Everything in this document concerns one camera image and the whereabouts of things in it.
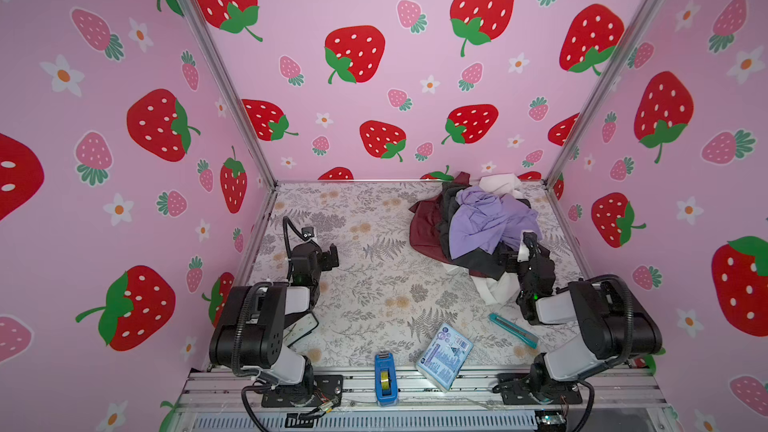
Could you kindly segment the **dark grey cloth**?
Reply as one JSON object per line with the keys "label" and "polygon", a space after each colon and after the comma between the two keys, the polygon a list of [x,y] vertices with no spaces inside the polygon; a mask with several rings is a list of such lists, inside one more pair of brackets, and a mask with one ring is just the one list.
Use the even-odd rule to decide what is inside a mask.
{"label": "dark grey cloth", "polygon": [[451,259],[454,265],[459,265],[487,277],[498,279],[506,272],[508,256],[518,250],[513,250],[500,243],[491,254],[477,249],[457,259]]}

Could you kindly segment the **aluminium front rail frame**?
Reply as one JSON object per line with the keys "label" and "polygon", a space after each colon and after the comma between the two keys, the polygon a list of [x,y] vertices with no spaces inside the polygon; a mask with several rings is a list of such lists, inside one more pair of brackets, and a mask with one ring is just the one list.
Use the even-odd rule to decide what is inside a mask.
{"label": "aluminium front rail frame", "polygon": [[[504,404],[492,391],[501,368],[465,367],[448,392],[435,388],[413,367],[397,370],[398,401],[380,406],[370,368],[320,368],[342,379],[340,404],[316,420],[303,420],[301,408],[261,405],[249,397],[260,425],[269,431],[571,431],[580,423],[585,402],[569,399],[547,405]],[[189,376],[168,425],[171,431],[256,431],[241,400],[248,380],[216,369]],[[679,431],[677,415],[656,380],[645,369],[626,366],[604,372],[581,387],[594,400],[587,431]]]}

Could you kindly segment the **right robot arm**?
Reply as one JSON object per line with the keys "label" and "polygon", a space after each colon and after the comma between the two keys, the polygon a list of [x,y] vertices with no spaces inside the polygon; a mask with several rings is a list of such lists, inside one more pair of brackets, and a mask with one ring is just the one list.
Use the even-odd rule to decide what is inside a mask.
{"label": "right robot arm", "polygon": [[621,277],[580,279],[556,290],[554,262],[533,231],[522,233],[517,262],[523,318],[541,326],[575,323],[578,333],[539,354],[527,376],[514,382],[516,394],[553,401],[589,377],[662,349],[659,327]]}

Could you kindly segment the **maroon cloth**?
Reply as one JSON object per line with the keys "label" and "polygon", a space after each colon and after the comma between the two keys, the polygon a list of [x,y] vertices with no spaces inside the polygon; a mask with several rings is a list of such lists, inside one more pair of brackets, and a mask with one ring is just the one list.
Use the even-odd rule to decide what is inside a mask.
{"label": "maroon cloth", "polygon": [[444,182],[437,196],[410,207],[414,216],[409,228],[409,243],[416,252],[444,264],[453,263],[449,232],[452,218],[459,209],[456,196],[469,187],[470,175],[461,172],[453,181]]}

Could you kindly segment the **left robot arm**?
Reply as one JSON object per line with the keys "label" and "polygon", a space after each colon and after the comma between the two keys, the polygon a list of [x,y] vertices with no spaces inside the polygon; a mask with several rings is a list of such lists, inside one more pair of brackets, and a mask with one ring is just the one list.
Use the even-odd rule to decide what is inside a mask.
{"label": "left robot arm", "polygon": [[285,216],[287,279],[232,288],[209,344],[209,361],[238,377],[265,382],[280,398],[305,403],[314,395],[311,360],[284,343],[287,327],[313,316],[324,272],[339,266],[335,245],[325,251],[313,227],[297,228]]}

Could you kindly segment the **white cloth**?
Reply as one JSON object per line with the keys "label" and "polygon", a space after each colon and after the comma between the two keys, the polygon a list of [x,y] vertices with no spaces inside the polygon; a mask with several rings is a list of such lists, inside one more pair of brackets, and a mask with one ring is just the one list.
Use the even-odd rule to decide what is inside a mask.
{"label": "white cloth", "polygon": [[470,278],[486,305],[504,305],[520,291],[519,280],[514,273],[504,273],[498,280],[474,273],[470,274]]}

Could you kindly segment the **blue tape dispenser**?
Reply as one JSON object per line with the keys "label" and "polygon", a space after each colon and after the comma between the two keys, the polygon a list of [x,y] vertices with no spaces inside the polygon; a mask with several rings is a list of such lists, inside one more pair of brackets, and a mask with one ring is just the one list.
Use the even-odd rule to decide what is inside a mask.
{"label": "blue tape dispenser", "polygon": [[393,406],[398,401],[397,373],[394,357],[390,352],[381,352],[375,356],[375,394],[377,403]]}

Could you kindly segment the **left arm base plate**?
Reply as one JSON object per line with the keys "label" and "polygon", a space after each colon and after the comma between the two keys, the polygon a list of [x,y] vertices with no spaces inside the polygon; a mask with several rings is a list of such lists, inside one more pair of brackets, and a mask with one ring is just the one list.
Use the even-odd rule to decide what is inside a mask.
{"label": "left arm base plate", "polygon": [[315,408],[330,402],[338,406],[343,395],[344,376],[315,375],[300,384],[281,385],[262,395],[262,408]]}

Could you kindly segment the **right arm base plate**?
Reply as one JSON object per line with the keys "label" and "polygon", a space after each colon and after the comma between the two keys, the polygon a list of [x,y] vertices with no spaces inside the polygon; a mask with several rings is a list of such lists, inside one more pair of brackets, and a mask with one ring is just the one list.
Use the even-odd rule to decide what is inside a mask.
{"label": "right arm base plate", "polygon": [[491,391],[500,394],[505,405],[578,405],[583,403],[576,382],[559,382],[530,373],[501,373]]}

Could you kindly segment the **pale pink cloth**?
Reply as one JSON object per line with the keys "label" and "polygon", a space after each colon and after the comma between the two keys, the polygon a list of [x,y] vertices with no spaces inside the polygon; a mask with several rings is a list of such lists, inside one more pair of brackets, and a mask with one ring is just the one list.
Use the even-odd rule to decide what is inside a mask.
{"label": "pale pink cloth", "polygon": [[522,181],[515,174],[497,174],[482,177],[478,186],[485,192],[497,196],[511,195],[515,199],[522,199],[520,191]]}

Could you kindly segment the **lavender cloth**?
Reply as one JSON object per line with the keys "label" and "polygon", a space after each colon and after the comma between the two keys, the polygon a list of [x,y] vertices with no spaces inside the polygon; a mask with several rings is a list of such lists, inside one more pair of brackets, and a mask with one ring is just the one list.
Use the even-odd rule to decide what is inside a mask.
{"label": "lavender cloth", "polygon": [[458,209],[449,225],[450,257],[457,259],[477,249],[493,253],[503,243],[518,250],[525,232],[541,240],[538,212],[514,196],[497,196],[480,187],[469,187],[456,196]]}

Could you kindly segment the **blue wet wipes pack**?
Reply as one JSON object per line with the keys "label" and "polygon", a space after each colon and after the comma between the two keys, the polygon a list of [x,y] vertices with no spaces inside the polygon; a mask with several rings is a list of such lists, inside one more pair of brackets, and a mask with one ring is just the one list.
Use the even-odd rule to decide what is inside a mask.
{"label": "blue wet wipes pack", "polygon": [[436,388],[448,392],[473,348],[470,339],[443,323],[416,362],[416,368]]}

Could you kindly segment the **teal utility knife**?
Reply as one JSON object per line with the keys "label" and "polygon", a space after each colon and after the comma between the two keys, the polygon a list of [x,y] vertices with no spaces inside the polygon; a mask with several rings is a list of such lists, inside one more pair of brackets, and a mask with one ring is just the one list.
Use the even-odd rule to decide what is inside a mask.
{"label": "teal utility knife", "polygon": [[516,325],[515,323],[499,316],[496,313],[491,313],[489,315],[489,320],[495,325],[501,327],[507,333],[510,333],[513,336],[517,337],[528,347],[532,349],[538,348],[539,337],[536,334]]}

